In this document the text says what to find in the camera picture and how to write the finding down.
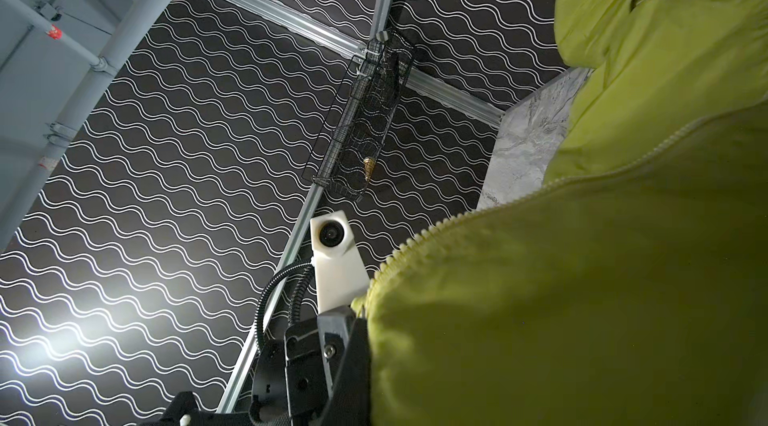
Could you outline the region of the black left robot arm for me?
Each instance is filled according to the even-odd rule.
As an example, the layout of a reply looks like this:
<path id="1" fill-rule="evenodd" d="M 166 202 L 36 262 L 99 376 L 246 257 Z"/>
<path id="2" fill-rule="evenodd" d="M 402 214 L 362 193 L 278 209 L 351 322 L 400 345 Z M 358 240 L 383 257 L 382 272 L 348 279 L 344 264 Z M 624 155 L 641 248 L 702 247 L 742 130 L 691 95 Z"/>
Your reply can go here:
<path id="1" fill-rule="evenodd" d="M 364 266 L 341 268 L 296 262 L 273 276 L 270 299 L 291 276 L 299 282 L 282 338 L 264 335 L 267 306 L 258 306 L 256 359 L 245 412 L 205 412 L 194 394 L 177 394 L 159 425 L 367 425 L 371 410 L 371 353 L 367 322 L 351 303 L 368 288 Z"/>

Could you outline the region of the lime green printed jacket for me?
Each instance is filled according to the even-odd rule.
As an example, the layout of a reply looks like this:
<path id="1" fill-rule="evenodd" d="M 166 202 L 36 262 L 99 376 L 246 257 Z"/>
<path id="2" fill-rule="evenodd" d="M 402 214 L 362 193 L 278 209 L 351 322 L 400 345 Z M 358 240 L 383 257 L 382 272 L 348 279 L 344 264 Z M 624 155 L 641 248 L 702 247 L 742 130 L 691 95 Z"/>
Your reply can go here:
<path id="1" fill-rule="evenodd" d="M 385 261 L 373 425 L 767 421 L 767 0 L 556 0 L 542 187 Z"/>

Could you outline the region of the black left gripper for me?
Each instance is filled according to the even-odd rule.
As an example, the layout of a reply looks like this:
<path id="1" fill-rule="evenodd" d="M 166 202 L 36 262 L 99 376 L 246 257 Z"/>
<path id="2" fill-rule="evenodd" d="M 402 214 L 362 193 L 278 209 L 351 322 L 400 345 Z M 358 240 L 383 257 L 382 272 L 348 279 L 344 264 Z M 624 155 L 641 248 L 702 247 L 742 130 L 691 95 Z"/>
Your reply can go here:
<path id="1" fill-rule="evenodd" d="M 290 326 L 257 361 L 249 416 L 255 425 L 369 425 L 367 320 L 349 306 Z"/>

